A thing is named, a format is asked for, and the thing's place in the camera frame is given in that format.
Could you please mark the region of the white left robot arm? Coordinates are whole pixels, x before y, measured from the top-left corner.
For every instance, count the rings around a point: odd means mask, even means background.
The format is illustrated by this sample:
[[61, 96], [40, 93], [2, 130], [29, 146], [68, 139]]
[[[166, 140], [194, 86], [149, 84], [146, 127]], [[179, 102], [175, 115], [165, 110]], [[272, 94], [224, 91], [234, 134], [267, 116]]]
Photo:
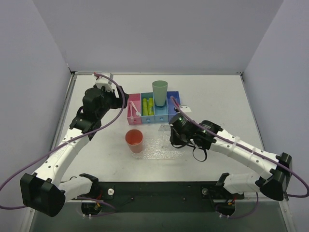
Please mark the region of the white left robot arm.
[[76, 197], [99, 197], [103, 191], [98, 178], [80, 174], [72, 180], [61, 179], [77, 154], [94, 137], [101, 120], [110, 109], [124, 109], [128, 94], [121, 86], [108, 92], [105, 87], [93, 86], [85, 91], [83, 105], [72, 120], [59, 148], [33, 174], [20, 180], [23, 204], [50, 217], [56, 216], [63, 205]]

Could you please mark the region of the orange plastic cup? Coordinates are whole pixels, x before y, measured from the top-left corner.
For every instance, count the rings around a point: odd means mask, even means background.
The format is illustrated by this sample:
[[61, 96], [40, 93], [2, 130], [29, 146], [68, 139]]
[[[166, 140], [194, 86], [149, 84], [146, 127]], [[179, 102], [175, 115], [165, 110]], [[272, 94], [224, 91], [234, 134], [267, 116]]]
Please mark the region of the orange plastic cup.
[[138, 154], [143, 150], [143, 134], [140, 130], [129, 130], [125, 135], [125, 141], [133, 153]]

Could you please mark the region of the green plastic cup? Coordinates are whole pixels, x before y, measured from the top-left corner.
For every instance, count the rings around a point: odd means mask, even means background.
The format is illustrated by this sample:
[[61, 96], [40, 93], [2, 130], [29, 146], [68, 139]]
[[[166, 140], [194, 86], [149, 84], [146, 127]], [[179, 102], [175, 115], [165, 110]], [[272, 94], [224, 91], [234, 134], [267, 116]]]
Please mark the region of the green plastic cup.
[[164, 80], [157, 80], [152, 83], [154, 103], [162, 107], [166, 103], [168, 83]]

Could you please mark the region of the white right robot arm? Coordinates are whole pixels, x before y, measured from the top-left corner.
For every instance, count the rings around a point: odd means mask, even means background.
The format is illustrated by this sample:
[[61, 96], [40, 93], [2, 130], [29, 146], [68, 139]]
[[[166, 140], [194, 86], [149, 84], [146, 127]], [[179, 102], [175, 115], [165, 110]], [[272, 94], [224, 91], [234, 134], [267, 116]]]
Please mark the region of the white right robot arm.
[[204, 120], [199, 125], [190, 122], [180, 113], [169, 121], [170, 142], [176, 148], [191, 146], [203, 151], [214, 151], [245, 165], [253, 172], [249, 174], [224, 174], [223, 187], [231, 194], [261, 192], [266, 197], [282, 201], [291, 174], [292, 157], [260, 150], [233, 136], [221, 126]]

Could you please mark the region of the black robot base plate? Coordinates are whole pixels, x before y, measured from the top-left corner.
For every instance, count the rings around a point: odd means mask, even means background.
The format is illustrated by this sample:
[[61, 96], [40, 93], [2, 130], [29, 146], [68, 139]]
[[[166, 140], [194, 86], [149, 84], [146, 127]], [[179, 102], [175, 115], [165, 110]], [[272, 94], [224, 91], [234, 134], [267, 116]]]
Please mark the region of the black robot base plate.
[[86, 197], [104, 203], [82, 202], [85, 215], [99, 213], [206, 213], [214, 202], [242, 200], [215, 181], [193, 182], [99, 182]]

